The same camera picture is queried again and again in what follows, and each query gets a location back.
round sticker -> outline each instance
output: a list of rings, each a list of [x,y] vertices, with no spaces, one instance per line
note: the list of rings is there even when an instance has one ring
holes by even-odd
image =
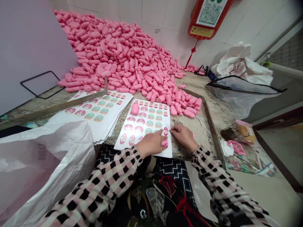
[[[149,127],[152,127],[152,126],[154,126],[154,123],[152,121],[147,121],[146,125],[149,126]]]
[[[98,102],[98,105],[104,106],[105,105],[105,101]]]
[[[128,144],[129,144],[130,146],[132,146],[132,145],[134,144],[134,142],[135,142],[135,139],[136,139],[136,137],[135,137],[134,135],[132,135],[132,136],[130,137],[130,139],[129,139]]]
[[[124,144],[124,142],[126,141],[127,135],[124,133],[121,138],[120,138],[120,144]]]
[[[139,117],[146,117],[146,113],[143,112],[139,113]]]
[[[85,105],[82,106],[82,108],[90,109],[90,108],[92,108],[92,104],[85,104]]]
[[[162,121],[162,117],[161,116],[156,116],[156,120]]]
[[[156,123],[155,123],[155,127],[156,127],[156,128],[162,128],[162,124],[161,124],[160,122],[156,122]]]
[[[141,109],[140,109],[141,111],[147,111],[147,108],[146,107],[141,107]]]
[[[97,122],[101,122],[103,120],[103,116],[102,115],[99,115],[99,116],[96,116],[94,121],[97,121]]]
[[[114,104],[111,103],[111,102],[109,102],[109,103],[106,104],[106,107],[108,107],[108,108],[112,108],[113,106],[114,106]]]
[[[149,133],[152,133],[152,130],[151,130],[150,128],[147,128],[147,129],[145,130],[145,134],[149,134]]]
[[[140,138],[138,139],[138,142],[140,142],[141,140],[143,140],[143,137],[140,137]]]
[[[87,115],[85,115],[85,117],[84,118],[86,118],[86,119],[92,119],[94,117],[94,114],[93,113],[88,113]]]
[[[167,136],[167,134],[168,134],[168,129],[167,129],[166,127],[163,129],[163,134],[164,134],[165,136]]]
[[[145,121],[142,118],[140,118],[140,119],[137,120],[137,123],[141,124],[141,125],[144,125]]]
[[[131,130],[133,130],[133,126],[130,124],[127,124],[124,126],[124,130],[131,131]]]
[[[97,99],[91,99],[91,100],[89,100],[89,102],[91,102],[91,103],[97,103],[98,100]]]
[[[129,117],[129,118],[127,118],[127,121],[128,121],[128,122],[135,122],[135,121],[136,121],[136,119],[135,119],[135,118],[133,118],[133,117]]]
[[[79,103],[79,104],[77,104],[77,105],[75,105],[76,107],[80,107],[80,106],[82,106],[83,105],[83,102],[82,103]]]
[[[73,114],[75,111],[76,111],[75,108],[69,108],[69,109],[65,110],[65,112],[66,112],[67,114]]]
[[[147,116],[147,118],[153,120],[153,119],[155,118],[155,116],[152,115],[152,114],[149,114],[149,115]]]
[[[93,109],[92,109],[92,111],[94,111],[94,112],[98,112],[100,110],[100,107],[94,107]]]
[[[79,110],[75,113],[75,115],[77,115],[77,116],[83,116],[84,114],[85,114],[84,110]]]
[[[100,111],[100,113],[102,113],[102,114],[107,114],[107,113],[108,113],[108,109],[107,109],[107,108],[104,108],[104,109],[102,109],[102,110]]]
[[[143,132],[143,128],[141,126],[135,127],[135,132]]]

plastic bag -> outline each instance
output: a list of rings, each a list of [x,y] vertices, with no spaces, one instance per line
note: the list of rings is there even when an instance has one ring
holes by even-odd
[[[272,71],[248,57],[250,48],[250,44],[244,45],[243,42],[239,42],[227,51],[220,63],[214,65],[211,71],[218,78],[235,75],[253,84],[270,85],[273,80]]]
[[[45,125],[0,139],[0,226],[35,226],[93,171],[86,121]]]
[[[217,98],[228,102],[234,112],[234,118],[244,119],[249,116],[254,104],[264,98],[279,96],[286,91],[262,84],[253,84],[238,76],[216,79],[206,85]]]

stack of sticker sheets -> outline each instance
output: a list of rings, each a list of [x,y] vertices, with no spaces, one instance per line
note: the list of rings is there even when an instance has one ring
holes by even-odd
[[[81,90],[69,101],[93,93],[95,91],[85,92]],[[112,135],[118,118],[132,98],[133,95],[130,93],[108,91],[102,97],[79,103],[58,112],[50,118],[48,124],[86,120],[91,129],[94,145],[101,144]]]
[[[137,116],[130,114],[133,104],[139,104]],[[163,129],[163,136],[167,136],[168,147],[156,156],[171,158],[170,111],[169,106],[163,103],[151,103],[146,100],[134,99],[127,113],[121,132],[116,141],[115,150],[122,150],[140,142],[148,133]]]

white tile wall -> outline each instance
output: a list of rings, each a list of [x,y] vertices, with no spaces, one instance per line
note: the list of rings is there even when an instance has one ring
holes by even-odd
[[[196,44],[187,34],[196,0],[48,0],[55,9],[92,13],[101,18],[136,22],[185,66]],[[296,0],[234,0],[212,40],[201,40],[190,63],[218,62],[239,41],[252,45],[255,59],[301,15]]]

pink plastic item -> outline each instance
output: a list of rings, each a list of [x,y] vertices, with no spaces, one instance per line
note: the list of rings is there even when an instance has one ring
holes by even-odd
[[[80,90],[82,90],[82,87],[81,87],[81,86],[68,87],[68,88],[65,88],[65,90],[66,90],[67,92],[80,91]]]
[[[181,105],[179,103],[177,103],[177,102],[175,103],[175,108],[179,115],[183,115],[183,113],[182,113],[183,111],[182,111]]]
[[[168,147],[168,140],[166,139],[166,140],[164,140],[162,143],[161,143],[161,146],[163,146],[163,147]]]
[[[236,152],[237,154],[246,156],[246,153],[245,153],[245,151],[244,151],[244,149],[243,149],[243,147],[242,147],[241,144],[237,143],[234,140],[229,140],[226,143],[227,143],[228,146],[230,144],[232,144],[233,148],[234,148],[234,152]]]
[[[183,110],[183,114],[185,116],[190,117],[190,118],[195,118],[195,114],[193,112],[189,111],[189,110]]]
[[[139,113],[139,105],[137,102],[134,102],[134,104],[132,105],[132,110],[131,110],[130,114],[133,116],[137,116],[138,113]]]
[[[129,88],[117,88],[117,91],[121,93],[129,92]]]
[[[181,89],[181,88],[186,88],[186,85],[185,84],[180,85],[179,89]]]
[[[88,85],[88,84],[85,84],[85,85],[83,85],[83,90],[84,91],[91,91],[92,87],[90,85]]]
[[[170,114],[172,116],[177,116],[178,112],[177,112],[175,106],[170,106],[169,110],[170,110]]]
[[[151,100],[151,97],[152,97],[153,93],[152,92],[149,92],[146,96],[146,100],[150,101]]]
[[[156,98],[157,98],[157,94],[156,93],[153,93],[151,95],[151,102],[155,102],[156,101]]]
[[[66,82],[66,79],[62,79],[62,80],[60,80],[57,84],[58,84],[58,86],[59,87],[65,87],[65,84],[66,84],[67,82]]]
[[[66,73],[65,74],[65,79],[66,79],[66,82],[72,82],[73,81],[73,75],[70,74],[70,73]]]
[[[196,101],[195,101],[195,106],[201,106],[202,104],[202,99],[201,98],[198,98]]]
[[[74,87],[74,86],[81,86],[83,85],[82,81],[75,81],[70,83],[65,83],[65,87]]]

